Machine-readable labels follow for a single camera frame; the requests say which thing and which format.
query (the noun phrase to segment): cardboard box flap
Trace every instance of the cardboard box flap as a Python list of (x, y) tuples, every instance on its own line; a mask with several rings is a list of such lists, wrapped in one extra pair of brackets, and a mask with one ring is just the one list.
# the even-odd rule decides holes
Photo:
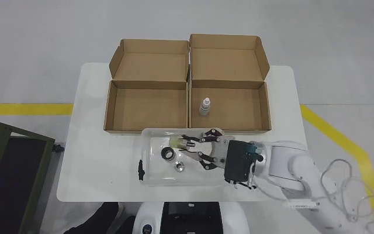
[(193, 80), (263, 81), (270, 69), (258, 36), (190, 36)]
[(186, 82), (189, 42), (123, 39), (109, 64), (114, 80)]

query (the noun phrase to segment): yellow tape stripe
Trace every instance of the yellow tape stripe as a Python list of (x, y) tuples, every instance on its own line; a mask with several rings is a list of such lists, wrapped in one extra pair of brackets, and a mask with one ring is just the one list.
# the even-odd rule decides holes
[(0, 103), (0, 115), (71, 115), (73, 103)]
[[(333, 142), (342, 147), (347, 153), (353, 156), (353, 158), (358, 163), (362, 180), (370, 185), (371, 188), (374, 188), (374, 170), (367, 152), (360, 148), (356, 143), (349, 140), (346, 136), (336, 130), (329, 123), (324, 121), (321, 117), (316, 115), (305, 105), (300, 105), (300, 109), (302, 111), (302, 116), (306, 121), (308, 121), (319, 131), (329, 137)], [(371, 199), (370, 203), (372, 208), (374, 209), (374, 199)]]

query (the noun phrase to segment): open cardboard box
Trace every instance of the open cardboard box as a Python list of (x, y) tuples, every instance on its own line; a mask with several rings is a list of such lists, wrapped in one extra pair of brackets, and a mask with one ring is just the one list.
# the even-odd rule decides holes
[[(258, 36), (191, 35), (189, 127), (271, 130), (264, 79), (270, 69)], [(207, 116), (199, 114), (209, 97)]]
[(188, 127), (188, 41), (123, 39), (109, 64), (104, 130)]

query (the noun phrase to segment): transparent plastic box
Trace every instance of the transparent plastic box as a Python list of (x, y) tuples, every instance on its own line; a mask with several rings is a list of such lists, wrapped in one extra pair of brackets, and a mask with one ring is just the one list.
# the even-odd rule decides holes
[[(149, 186), (226, 185), (222, 168), (205, 170), (198, 161), (183, 154), (183, 151), (173, 148), (176, 156), (171, 162), (165, 161), (161, 157), (161, 150), (169, 146), (171, 136), (186, 134), (187, 136), (200, 137), (201, 133), (208, 130), (210, 129), (144, 129), (141, 133), (141, 159), (145, 175), (143, 181), (140, 182)], [(196, 143), (196, 147), (190, 148), (190, 151), (201, 151), (208, 155), (211, 150), (211, 143)], [(174, 169), (176, 161), (182, 161), (185, 165), (183, 172), (177, 172)]]

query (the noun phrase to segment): metal washer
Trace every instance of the metal washer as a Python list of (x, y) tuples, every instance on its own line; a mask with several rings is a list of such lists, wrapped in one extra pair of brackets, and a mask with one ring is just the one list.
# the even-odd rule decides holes
[(183, 172), (185, 170), (185, 164), (182, 161), (176, 161), (174, 163), (174, 169), (177, 172)]

